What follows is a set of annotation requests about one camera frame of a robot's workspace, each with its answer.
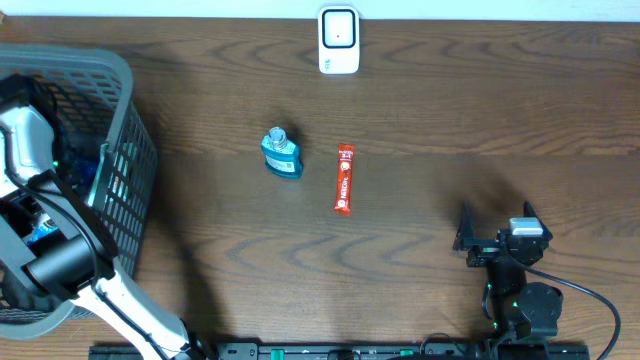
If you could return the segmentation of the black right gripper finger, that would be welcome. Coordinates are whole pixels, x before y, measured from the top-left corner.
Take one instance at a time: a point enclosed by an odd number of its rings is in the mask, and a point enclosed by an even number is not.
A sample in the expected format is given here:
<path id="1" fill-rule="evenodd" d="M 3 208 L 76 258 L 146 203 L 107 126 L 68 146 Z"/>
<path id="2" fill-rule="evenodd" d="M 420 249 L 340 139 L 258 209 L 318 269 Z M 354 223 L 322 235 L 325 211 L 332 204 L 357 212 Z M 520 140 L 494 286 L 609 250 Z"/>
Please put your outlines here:
<path id="1" fill-rule="evenodd" d="M 471 209 L 470 206 L 464 202 L 452 249 L 454 251 L 468 251 L 474 245 L 474 241 L 475 235 Z"/>
<path id="2" fill-rule="evenodd" d="M 532 206 L 532 204 L 528 201 L 526 201 L 523 204 L 523 214 L 525 217 L 536 217 L 539 219 L 539 221 L 542 224 L 542 227 L 544 229 L 544 233 L 542 236 L 542 238 L 544 238 L 546 241 L 551 241 L 553 239 L 553 235 L 551 233 L 551 231 L 548 229 L 548 227 L 544 224 L 544 222 L 539 218 L 539 216 L 536 214 L 534 207 Z"/>

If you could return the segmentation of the red Nescafe coffee stick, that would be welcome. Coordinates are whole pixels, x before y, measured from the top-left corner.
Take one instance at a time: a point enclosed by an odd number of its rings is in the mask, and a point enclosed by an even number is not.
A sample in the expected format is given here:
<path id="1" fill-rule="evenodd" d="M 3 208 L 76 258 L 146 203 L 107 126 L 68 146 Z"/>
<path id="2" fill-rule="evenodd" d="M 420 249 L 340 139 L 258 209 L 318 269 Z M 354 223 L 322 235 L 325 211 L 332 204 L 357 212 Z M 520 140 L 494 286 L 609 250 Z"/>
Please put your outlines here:
<path id="1" fill-rule="evenodd" d="M 334 211 L 345 216 L 351 215 L 351 184 L 354 155 L 354 145 L 341 144 L 339 146 L 339 168 Z"/>

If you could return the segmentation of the teal mouthwash bottle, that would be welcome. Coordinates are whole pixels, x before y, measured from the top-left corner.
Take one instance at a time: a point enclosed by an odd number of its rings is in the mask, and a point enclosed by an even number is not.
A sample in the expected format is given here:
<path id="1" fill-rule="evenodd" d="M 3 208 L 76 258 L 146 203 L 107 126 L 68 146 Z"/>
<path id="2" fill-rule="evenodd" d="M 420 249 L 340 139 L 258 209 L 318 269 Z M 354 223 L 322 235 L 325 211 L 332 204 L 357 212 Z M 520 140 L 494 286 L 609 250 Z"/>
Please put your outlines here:
<path id="1" fill-rule="evenodd" d="M 273 174 L 297 179 L 303 172 L 300 161 L 300 148 L 291 141 L 284 129 L 271 128 L 261 141 L 261 150 L 265 157 L 265 166 Z"/>

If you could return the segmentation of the blue Oreo cookie pack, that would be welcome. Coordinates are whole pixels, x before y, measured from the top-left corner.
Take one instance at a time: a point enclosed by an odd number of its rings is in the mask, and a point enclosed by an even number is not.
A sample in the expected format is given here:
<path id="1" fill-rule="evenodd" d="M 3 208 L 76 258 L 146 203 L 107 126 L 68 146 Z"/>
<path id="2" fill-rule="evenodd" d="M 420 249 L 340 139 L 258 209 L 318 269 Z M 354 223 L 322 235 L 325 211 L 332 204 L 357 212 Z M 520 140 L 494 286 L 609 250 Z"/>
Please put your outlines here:
<path id="1" fill-rule="evenodd" d="M 79 156 L 70 160 L 54 160 L 53 167 L 58 176 L 69 185 L 87 206 L 91 206 L 95 197 L 93 182 L 99 162 L 96 158 Z M 45 213 L 36 218 L 34 231 L 26 244 L 35 245 L 40 240 L 58 231 L 59 227 Z"/>

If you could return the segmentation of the mint green wipes pack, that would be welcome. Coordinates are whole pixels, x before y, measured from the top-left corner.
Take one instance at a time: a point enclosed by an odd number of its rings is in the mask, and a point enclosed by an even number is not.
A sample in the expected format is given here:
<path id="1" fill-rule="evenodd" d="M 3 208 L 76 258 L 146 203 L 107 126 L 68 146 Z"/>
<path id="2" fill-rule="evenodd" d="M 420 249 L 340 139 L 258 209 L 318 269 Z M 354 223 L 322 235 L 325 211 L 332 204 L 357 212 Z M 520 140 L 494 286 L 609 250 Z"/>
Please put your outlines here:
<path id="1" fill-rule="evenodd" d="M 96 175 L 89 193 L 87 204 L 98 211 L 102 210 L 104 197 L 107 192 L 108 179 L 110 174 L 109 145 L 107 142 L 100 147 L 100 160 Z"/>

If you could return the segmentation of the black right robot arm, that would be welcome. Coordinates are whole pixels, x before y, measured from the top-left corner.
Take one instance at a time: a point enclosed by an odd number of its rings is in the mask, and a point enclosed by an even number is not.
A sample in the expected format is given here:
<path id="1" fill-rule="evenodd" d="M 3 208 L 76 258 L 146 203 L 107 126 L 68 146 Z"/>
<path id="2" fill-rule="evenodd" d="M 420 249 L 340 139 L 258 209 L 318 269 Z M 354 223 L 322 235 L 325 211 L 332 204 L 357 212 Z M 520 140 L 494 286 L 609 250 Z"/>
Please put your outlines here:
<path id="1" fill-rule="evenodd" d="M 486 270 L 483 307 L 499 337 L 529 341 L 558 334 L 562 292 L 545 283 L 528 281 L 526 271 L 543 258 L 552 239 L 528 202 L 523 204 L 523 215 L 511 218 L 508 227 L 492 239 L 475 235 L 471 209 L 463 206 L 453 249 L 467 254 L 467 266 Z"/>

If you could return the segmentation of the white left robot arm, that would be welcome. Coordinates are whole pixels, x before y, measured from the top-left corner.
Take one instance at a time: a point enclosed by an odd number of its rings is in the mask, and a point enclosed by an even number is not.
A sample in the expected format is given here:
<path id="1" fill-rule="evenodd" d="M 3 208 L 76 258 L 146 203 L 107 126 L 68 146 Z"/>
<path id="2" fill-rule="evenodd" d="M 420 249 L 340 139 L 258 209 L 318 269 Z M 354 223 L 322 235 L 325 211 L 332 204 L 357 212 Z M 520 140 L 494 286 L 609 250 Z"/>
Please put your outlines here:
<path id="1" fill-rule="evenodd" d="M 1 81 L 1 263 L 29 292 L 102 318 L 145 359 L 214 359 L 185 322 L 125 272 L 115 239 L 66 182 L 71 160 L 54 95 Z"/>

